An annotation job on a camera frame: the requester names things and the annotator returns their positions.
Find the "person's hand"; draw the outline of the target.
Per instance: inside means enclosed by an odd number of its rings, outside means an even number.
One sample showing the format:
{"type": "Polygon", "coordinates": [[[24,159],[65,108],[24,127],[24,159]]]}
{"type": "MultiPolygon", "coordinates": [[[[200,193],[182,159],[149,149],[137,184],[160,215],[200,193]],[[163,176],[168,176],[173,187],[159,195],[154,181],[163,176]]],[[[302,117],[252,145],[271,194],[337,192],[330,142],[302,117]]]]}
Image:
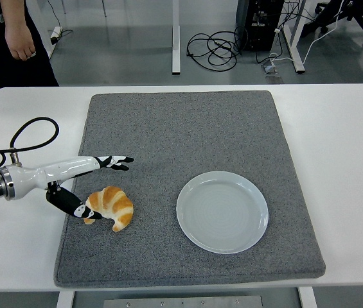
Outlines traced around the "person's hand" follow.
{"type": "Polygon", "coordinates": [[[33,38],[25,23],[6,24],[5,40],[11,55],[16,60],[27,61],[35,55],[33,38]]]}

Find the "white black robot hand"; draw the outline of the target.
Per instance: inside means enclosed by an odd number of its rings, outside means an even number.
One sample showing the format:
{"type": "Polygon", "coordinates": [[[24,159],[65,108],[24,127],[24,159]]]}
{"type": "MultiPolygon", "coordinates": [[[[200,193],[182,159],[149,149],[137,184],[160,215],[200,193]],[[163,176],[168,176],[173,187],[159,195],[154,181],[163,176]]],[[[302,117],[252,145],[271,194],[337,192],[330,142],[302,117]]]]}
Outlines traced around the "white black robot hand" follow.
{"type": "Polygon", "coordinates": [[[100,219],[102,215],[86,206],[76,195],[61,186],[66,180],[101,168],[127,171],[126,163],[134,159],[125,156],[79,156],[37,169],[9,165],[1,168],[6,200],[19,200],[34,189],[44,189],[47,201],[76,218],[100,219]]]}

